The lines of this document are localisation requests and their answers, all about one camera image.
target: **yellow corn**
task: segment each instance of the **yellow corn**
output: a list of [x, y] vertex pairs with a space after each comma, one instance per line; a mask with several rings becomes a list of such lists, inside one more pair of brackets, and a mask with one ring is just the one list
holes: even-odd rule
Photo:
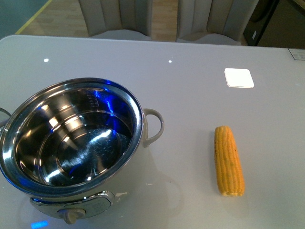
[[223, 196], [242, 196], [244, 176], [230, 127], [224, 125], [215, 129], [214, 146], [217, 185], [220, 193]]

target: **chair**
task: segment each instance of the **chair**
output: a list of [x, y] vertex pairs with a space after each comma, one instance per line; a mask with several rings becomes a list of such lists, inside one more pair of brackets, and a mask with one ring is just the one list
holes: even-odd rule
[[258, 0], [178, 0], [176, 42], [241, 45]]
[[91, 38], [151, 41], [153, 0], [79, 0]]

